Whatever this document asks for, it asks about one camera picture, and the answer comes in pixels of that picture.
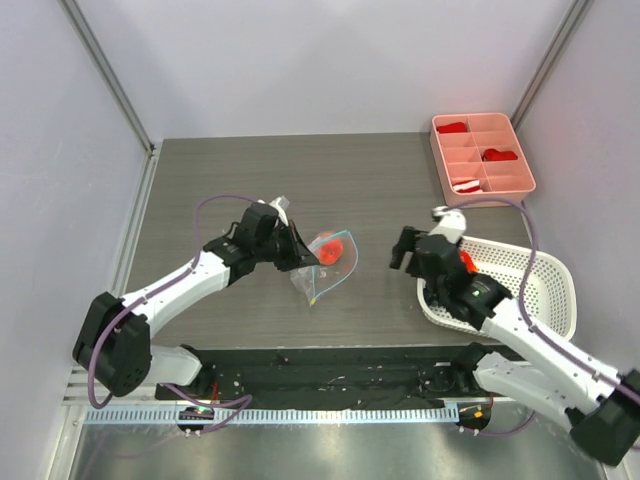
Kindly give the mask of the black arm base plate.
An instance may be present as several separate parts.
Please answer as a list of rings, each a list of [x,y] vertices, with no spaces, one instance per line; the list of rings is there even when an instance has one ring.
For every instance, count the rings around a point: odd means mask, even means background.
[[[202,370],[182,392],[204,401],[245,395],[253,409],[439,408],[484,397],[458,359],[461,346],[199,350]]]

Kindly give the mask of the dark fake grape bunch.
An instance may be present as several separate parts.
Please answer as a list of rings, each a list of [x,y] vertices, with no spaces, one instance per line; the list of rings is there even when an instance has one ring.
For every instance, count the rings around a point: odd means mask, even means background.
[[[437,282],[426,282],[423,288],[424,301],[429,306],[441,306],[443,293],[443,286]]]

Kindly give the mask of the clear zip top bag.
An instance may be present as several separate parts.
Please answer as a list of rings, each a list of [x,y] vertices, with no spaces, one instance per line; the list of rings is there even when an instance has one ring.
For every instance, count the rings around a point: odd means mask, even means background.
[[[320,246],[332,238],[340,238],[344,246],[344,253],[336,264],[326,266],[320,263],[313,267],[299,268],[290,275],[292,284],[305,295],[308,304],[314,298],[317,303],[320,298],[344,283],[358,266],[359,250],[349,230],[322,232],[309,244],[309,249],[318,258]]]

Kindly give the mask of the red fake pepper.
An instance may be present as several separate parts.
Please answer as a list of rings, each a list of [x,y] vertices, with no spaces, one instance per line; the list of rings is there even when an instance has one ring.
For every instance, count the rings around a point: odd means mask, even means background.
[[[332,238],[320,246],[318,259],[322,265],[334,265],[341,259],[343,253],[342,240],[340,238]]]

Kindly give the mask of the red cloth in back compartment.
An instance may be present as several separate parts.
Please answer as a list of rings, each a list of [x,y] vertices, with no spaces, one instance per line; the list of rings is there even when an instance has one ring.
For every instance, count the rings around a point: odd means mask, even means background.
[[[456,121],[448,124],[439,125],[436,127],[436,131],[440,134],[467,133],[468,126],[464,121]]]

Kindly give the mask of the red cloth in middle compartment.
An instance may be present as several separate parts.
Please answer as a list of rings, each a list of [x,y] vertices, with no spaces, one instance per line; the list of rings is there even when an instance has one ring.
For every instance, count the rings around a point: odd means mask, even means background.
[[[484,162],[504,162],[516,161],[519,156],[512,150],[498,150],[495,148],[487,148],[481,155]]]

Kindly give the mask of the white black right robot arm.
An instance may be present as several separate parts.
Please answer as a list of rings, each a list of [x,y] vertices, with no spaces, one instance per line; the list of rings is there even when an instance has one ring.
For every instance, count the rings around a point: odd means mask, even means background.
[[[402,229],[391,268],[403,262],[422,286],[420,300],[496,339],[528,362],[523,368],[480,345],[451,371],[457,391],[481,388],[510,397],[555,421],[592,459],[617,466],[639,439],[639,372],[599,361],[529,317],[518,298],[489,275],[471,272],[459,254],[460,233]]]

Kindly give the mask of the red white cloth front compartment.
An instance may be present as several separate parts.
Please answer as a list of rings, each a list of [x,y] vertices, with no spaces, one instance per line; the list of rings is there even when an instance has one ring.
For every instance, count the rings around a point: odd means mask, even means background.
[[[482,182],[479,179],[467,179],[452,184],[452,190],[457,194],[470,194],[482,190]]]

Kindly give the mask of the pink divided organizer tray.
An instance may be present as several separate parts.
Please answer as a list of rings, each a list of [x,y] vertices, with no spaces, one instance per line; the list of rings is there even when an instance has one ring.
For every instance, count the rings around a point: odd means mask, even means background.
[[[445,203],[492,197],[521,202],[537,187],[509,117],[501,112],[440,114],[429,135]]]

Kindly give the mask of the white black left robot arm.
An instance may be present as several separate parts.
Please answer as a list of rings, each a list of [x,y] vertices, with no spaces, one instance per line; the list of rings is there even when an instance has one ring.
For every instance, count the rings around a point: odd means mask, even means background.
[[[184,266],[135,292],[121,297],[104,292],[91,302],[72,357],[88,373],[92,406],[106,405],[96,397],[97,384],[110,398],[127,396],[146,382],[193,399],[210,393],[214,369],[201,352],[189,346],[155,346],[152,340],[182,312],[249,275],[260,263],[271,263],[281,272],[317,265],[287,217],[288,205],[284,196],[254,202],[228,233],[200,244]]]

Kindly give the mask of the red cloth in compartment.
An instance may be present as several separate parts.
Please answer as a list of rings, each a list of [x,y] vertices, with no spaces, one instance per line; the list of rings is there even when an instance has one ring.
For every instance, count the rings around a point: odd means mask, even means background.
[[[487,148],[481,155],[484,162],[504,162],[516,161],[519,156],[512,150],[498,150],[495,148]]]
[[[439,125],[436,127],[436,131],[440,134],[467,133],[468,126],[464,121],[456,121],[448,124]]]

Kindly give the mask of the orange fake peach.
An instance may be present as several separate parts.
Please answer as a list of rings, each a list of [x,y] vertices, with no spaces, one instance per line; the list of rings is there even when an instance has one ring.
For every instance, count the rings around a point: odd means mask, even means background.
[[[465,268],[466,268],[468,273],[472,274],[472,273],[478,273],[479,272],[479,269],[475,265],[471,255],[469,253],[467,253],[464,250],[460,250],[459,251],[459,256],[460,256],[461,261],[464,263]]]

